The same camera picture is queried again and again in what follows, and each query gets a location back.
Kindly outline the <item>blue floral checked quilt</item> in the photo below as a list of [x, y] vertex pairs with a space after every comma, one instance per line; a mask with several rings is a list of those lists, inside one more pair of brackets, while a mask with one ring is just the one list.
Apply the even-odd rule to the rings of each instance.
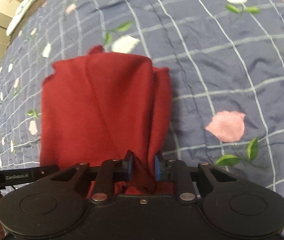
[[197, 165], [237, 155], [229, 172], [284, 197], [282, 0], [45, 0], [0, 63], [0, 170], [39, 165], [28, 128], [52, 63], [127, 21], [134, 53], [170, 70], [165, 156]]

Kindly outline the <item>red knit sweater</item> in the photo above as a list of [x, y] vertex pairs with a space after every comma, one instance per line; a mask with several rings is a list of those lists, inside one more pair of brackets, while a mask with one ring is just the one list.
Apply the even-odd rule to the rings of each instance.
[[42, 85], [40, 165], [99, 166], [131, 151], [132, 180], [117, 183], [116, 193], [171, 193], [154, 171], [171, 118], [169, 69], [100, 45], [53, 69]]

